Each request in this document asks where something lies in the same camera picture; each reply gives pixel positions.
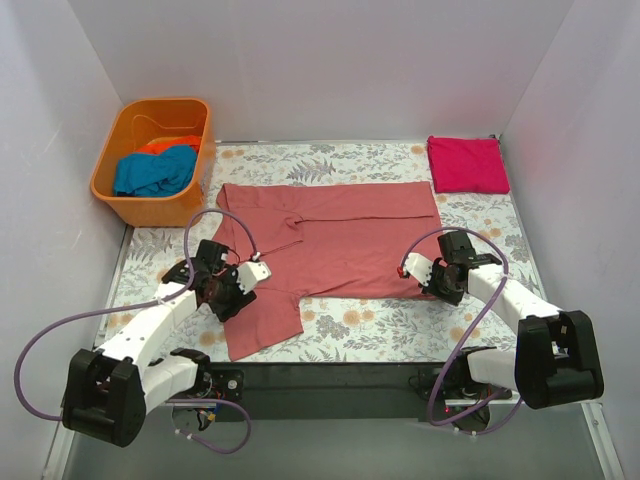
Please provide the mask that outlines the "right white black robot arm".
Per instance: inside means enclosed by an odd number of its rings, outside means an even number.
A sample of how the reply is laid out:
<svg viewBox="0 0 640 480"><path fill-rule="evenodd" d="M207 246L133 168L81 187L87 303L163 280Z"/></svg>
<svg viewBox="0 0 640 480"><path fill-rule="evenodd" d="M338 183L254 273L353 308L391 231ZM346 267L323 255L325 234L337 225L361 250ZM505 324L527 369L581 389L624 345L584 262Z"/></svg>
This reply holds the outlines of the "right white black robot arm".
<svg viewBox="0 0 640 480"><path fill-rule="evenodd" d="M465 296L483 302L483 310L516 336L512 351L455 348L445 374L454 389L469 398L488 385L512 390L532 409L600 398L604 378L590 317L563 310L510 278L505 256L477 252L469 236L463 229L441 231L438 257L410 252L400 267L425 295L454 306Z"/></svg>

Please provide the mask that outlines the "dusty pink t shirt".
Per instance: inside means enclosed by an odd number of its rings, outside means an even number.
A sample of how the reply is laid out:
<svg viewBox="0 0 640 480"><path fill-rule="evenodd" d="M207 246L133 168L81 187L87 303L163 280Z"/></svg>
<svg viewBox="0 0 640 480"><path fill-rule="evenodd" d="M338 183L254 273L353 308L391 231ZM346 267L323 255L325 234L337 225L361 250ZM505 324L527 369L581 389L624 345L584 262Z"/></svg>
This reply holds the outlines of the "dusty pink t shirt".
<svg viewBox="0 0 640 480"><path fill-rule="evenodd" d="M237 361L303 331L303 297L418 298L397 268L419 236L441 225L427 182L336 186L240 186L226 183L216 202L233 213L214 241L241 258L258 250L272 276L257 298L226 321Z"/></svg>

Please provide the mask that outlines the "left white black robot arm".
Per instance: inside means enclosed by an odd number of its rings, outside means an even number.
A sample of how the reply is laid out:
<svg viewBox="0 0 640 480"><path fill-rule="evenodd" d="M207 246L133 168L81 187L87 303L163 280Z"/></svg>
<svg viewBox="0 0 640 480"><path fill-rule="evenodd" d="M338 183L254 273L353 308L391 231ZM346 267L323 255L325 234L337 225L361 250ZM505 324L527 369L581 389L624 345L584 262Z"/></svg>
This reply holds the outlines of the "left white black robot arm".
<svg viewBox="0 0 640 480"><path fill-rule="evenodd" d="M62 423L69 429L126 447L146 416L167 401L185 402L201 428L223 404L238 406L244 375L220 369L198 350L157 353L172 332L201 306L226 321L256 300L269 267L252 258L232 264L229 247L203 240L195 256L175 264L163 277L152 305L94 350L82 349L69 364Z"/></svg>

